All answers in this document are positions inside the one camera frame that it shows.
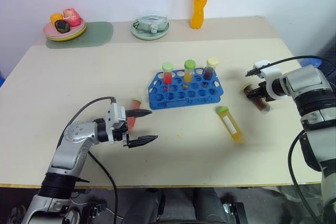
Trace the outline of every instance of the black cable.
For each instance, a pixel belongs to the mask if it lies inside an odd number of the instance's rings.
[[[302,200],[302,203],[304,204],[304,206],[306,207],[306,209],[308,210],[308,212],[310,213],[310,215],[312,216],[312,218],[314,219],[315,223],[317,224],[322,224],[322,222],[317,218],[317,216],[314,214],[313,210],[310,208],[310,206],[308,205],[308,202],[307,200],[305,199],[305,197],[303,196],[300,188],[299,188],[299,185],[298,185],[298,182],[296,181],[295,179],[295,176],[294,176],[294,172],[293,172],[293,168],[292,168],[292,153],[293,153],[293,149],[294,149],[294,146],[296,145],[296,143],[298,142],[299,140],[299,137],[304,133],[305,131],[301,131],[297,136],[296,138],[294,139],[292,145],[290,146],[289,148],[289,151],[288,151],[288,169],[289,169],[289,173],[290,173],[290,176],[293,180],[293,183],[294,183],[294,186],[295,186],[295,189],[296,191],[298,192],[301,200]]]
[[[112,102],[116,102],[116,99],[114,97],[101,97],[101,98],[97,98],[89,103],[87,103],[86,105],[84,105],[72,118],[71,120],[68,122],[67,126],[64,128],[59,140],[58,140],[58,143],[57,143],[57,147],[61,144],[62,142],[62,139],[63,139],[63,136],[64,136],[64,131],[65,129],[71,124],[73,123],[73,121],[76,119],[76,117],[78,117],[78,115],[84,110],[86,109],[88,106],[90,106],[91,104],[95,103],[95,102],[98,102],[98,101],[101,101],[101,100],[111,100],[111,103]],[[105,172],[105,174],[108,176],[108,178],[110,179],[112,185],[113,185],[113,189],[114,189],[114,196],[115,196],[115,199],[114,199],[114,219],[113,219],[113,224],[116,224],[117,223],[117,210],[118,210],[118,192],[117,192],[117,186],[115,185],[115,182],[112,178],[112,176],[109,174],[109,172],[106,170],[106,168],[98,161],[98,159],[96,159],[96,157],[89,151],[89,155],[92,157],[92,159],[100,166],[100,168],[102,168],[102,170]]]
[[[94,161],[96,161],[96,163],[100,166],[100,168],[105,172],[106,176],[110,179],[112,185],[113,185],[113,190],[114,190],[114,196],[115,196],[115,205],[114,205],[114,218],[113,218],[113,224],[117,223],[117,211],[118,211],[118,192],[117,192],[117,186],[115,185],[115,182],[112,178],[112,176],[109,174],[109,172],[106,170],[106,168],[98,161],[98,159],[96,159],[96,157],[89,151],[89,155],[90,157],[92,157],[92,159]]]
[[[283,60],[279,60],[279,61],[276,61],[276,62],[273,62],[273,63],[270,63],[270,64],[267,64],[265,66],[262,66],[260,68],[255,68],[255,69],[252,69],[250,71],[247,72],[247,74],[245,75],[246,77],[247,76],[252,76],[252,75],[255,75],[255,74],[258,74],[260,73],[260,70],[261,69],[264,69],[264,68],[268,68],[268,67],[271,67],[271,66],[274,66],[276,64],[280,64],[280,63],[283,63],[283,62],[286,62],[286,61],[290,61],[290,60],[298,60],[298,59],[320,59],[322,61],[325,61],[326,63],[330,64],[333,69],[336,69],[336,66],[332,63],[332,61],[326,59],[326,58],[322,58],[322,57],[319,57],[319,56],[311,56],[311,55],[305,55],[305,56],[295,56],[295,57],[290,57],[290,58],[287,58],[287,59],[283,59]]]

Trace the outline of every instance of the test tube rack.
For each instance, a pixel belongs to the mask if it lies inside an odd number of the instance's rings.
[[[224,91],[216,72],[210,80],[205,80],[203,71],[203,68],[195,68],[193,80],[186,83],[184,70],[174,70],[171,85],[163,83],[163,72],[157,73],[148,87],[150,108],[159,110],[219,102]]]

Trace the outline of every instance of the test tube label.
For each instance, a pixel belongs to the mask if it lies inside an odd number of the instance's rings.
[[[232,135],[237,133],[236,128],[233,126],[232,122],[230,121],[230,118],[227,115],[223,117],[223,120]]]

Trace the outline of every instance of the floor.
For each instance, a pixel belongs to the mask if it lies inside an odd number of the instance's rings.
[[[320,185],[301,186],[304,195],[316,213],[321,211]],[[132,202],[145,189],[119,189],[118,190],[118,216],[124,216]],[[284,223],[313,223],[304,206],[299,202],[292,186],[282,187],[254,187],[254,188],[215,188],[223,202],[243,202],[249,224],[284,224]],[[193,188],[165,188],[166,196],[164,214],[160,220],[193,220],[195,219],[192,204]],[[36,189],[0,188],[0,224],[6,223],[10,210],[18,205],[28,206]],[[85,194],[73,193],[73,202],[86,203],[98,202],[107,204],[114,210],[113,190],[92,189]],[[76,205],[82,209],[86,205]],[[100,216],[92,220],[92,224],[111,223],[113,214],[103,211]]]

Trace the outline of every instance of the green placemat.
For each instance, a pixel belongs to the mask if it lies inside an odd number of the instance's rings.
[[[88,22],[86,30],[77,38],[67,41],[47,39],[46,46],[51,49],[96,47],[109,42],[113,35],[113,26],[109,22]]]

